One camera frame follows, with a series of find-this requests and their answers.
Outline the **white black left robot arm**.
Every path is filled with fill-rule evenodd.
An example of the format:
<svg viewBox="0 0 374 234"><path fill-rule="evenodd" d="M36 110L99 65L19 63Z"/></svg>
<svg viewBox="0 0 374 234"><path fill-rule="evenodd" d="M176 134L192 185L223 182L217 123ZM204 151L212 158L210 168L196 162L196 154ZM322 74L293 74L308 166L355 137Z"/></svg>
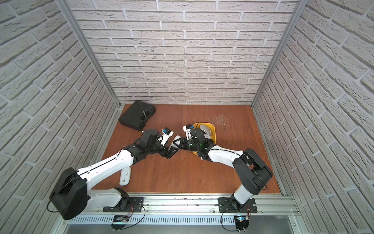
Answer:
<svg viewBox="0 0 374 234"><path fill-rule="evenodd" d="M144 160L147 155L159 154L171 158L178 151L176 147L166 146L172 135L173 131L168 128L161 132L147 129L133 144L124 146L109 158L78 170L72 167L64 170L50 194L50 203L65 220L95 208L132 212L134 207L129 202L129 196L121 188L95 190L94 187L114 173Z"/></svg>

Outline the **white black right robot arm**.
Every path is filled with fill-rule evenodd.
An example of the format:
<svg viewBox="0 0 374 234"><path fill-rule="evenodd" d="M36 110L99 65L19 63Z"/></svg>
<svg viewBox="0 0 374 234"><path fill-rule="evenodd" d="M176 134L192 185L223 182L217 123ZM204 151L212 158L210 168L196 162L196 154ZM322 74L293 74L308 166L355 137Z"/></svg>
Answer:
<svg viewBox="0 0 374 234"><path fill-rule="evenodd" d="M230 199L237 210L262 189L267 188L267 183L273 177L271 169L253 149L234 151L220 147L212 139L206 138L205 132L199 128L190 130L189 137L176 136L171 146L196 152L203 160L234 168L241 185Z"/></svg>

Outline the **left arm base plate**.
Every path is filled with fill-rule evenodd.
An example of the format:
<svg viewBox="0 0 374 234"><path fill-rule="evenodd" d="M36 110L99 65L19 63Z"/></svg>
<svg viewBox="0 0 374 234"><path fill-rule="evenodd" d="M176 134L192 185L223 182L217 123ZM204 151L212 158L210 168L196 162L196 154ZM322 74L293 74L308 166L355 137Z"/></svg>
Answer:
<svg viewBox="0 0 374 234"><path fill-rule="evenodd" d="M142 205L144 197L128 197L122 198L115 207L104 207L103 212L110 213L140 213L143 211Z"/></svg>

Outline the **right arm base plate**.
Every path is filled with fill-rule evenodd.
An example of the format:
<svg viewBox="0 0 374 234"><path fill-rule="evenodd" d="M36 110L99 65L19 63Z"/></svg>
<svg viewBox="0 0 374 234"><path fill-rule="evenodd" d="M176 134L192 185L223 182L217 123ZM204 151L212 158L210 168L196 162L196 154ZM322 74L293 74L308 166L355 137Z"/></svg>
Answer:
<svg viewBox="0 0 374 234"><path fill-rule="evenodd" d="M246 204L240 204L233 202L232 198L220 197L218 198L219 212L225 211L237 212L237 213L257 213L257 204L254 198L249 199Z"/></svg>

